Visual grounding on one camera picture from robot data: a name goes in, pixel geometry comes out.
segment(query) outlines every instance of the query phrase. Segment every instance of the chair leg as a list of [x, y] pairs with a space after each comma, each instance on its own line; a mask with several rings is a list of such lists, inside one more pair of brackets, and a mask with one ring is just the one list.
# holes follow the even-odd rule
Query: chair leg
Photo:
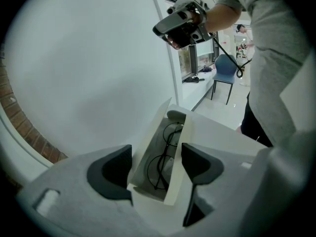
[[231, 85], [231, 89], [229, 90], [229, 94], [228, 94], [228, 99], [227, 99], [226, 105], [228, 104], [229, 97], [231, 96], [232, 88], [233, 88], [233, 85]]
[[211, 100], [213, 99], [213, 93], [215, 91], [215, 85], [216, 85], [216, 81], [214, 81], [214, 84], [213, 84]]

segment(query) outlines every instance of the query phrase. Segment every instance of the gray t-shirt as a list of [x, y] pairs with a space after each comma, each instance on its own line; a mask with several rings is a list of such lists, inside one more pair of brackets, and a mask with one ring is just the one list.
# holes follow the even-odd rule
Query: gray t-shirt
[[255, 54], [250, 69], [249, 104], [273, 145], [295, 132], [280, 93], [306, 59], [310, 45], [283, 0], [217, 0], [245, 8], [251, 17]]

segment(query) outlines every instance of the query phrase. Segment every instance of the blue chair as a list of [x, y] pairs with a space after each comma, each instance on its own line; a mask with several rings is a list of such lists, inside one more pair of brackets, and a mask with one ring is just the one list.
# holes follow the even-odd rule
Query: blue chair
[[226, 104], [228, 104], [229, 97], [231, 96], [233, 84], [235, 82], [235, 72], [237, 70], [236, 65], [227, 57], [226, 54], [221, 54], [218, 56], [218, 58], [215, 61], [215, 67], [216, 67], [216, 75], [213, 77], [214, 84], [212, 89], [212, 96], [211, 100], [213, 99], [213, 93], [216, 90], [216, 83], [224, 82], [231, 84], [231, 89], [229, 90], [229, 95]]

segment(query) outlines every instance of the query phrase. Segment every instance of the person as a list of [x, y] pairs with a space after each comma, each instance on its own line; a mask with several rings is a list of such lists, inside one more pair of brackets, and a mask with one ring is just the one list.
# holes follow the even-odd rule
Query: person
[[[247, 60], [252, 59], [254, 53], [255, 53], [255, 47], [253, 44], [253, 37], [252, 37], [252, 31], [247, 29], [244, 25], [239, 24], [237, 25], [237, 32], [240, 32], [242, 34], [246, 34], [248, 37], [248, 43], [246, 45], [247, 48]], [[243, 73], [243, 81], [240, 83], [242, 86], [250, 87], [250, 66], [251, 62], [247, 63], [245, 65], [244, 73]]]
[[[280, 93], [301, 68], [310, 44], [299, 21], [283, 0], [217, 0], [207, 12], [209, 33], [234, 24], [245, 9], [251, 18], [255, 53], [251, 61], [250, 94], [241, 132], [272, 146], [295, 132]], [[168, 39], [175, 49], [179, 45]]]

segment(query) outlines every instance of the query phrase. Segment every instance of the brick wall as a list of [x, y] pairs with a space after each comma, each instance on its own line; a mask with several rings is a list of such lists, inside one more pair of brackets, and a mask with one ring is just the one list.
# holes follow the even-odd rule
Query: brick wall
[[[33, 127], [32, 123], [23, 113], [10, 86], [5, 66], [2, 64], [2, 59], [0, 59], [0, 102], [14, 128], [36, 152], [51, 163], [56, 163], [67, 158], [64, 153], [52, 146], [40, 132]], [[15, 182], [10, 177], [8, 177], [8, 180], [10, 183]], [[15, 183], [15, 186], [19, 189], [21, 188], [18, 183]]]

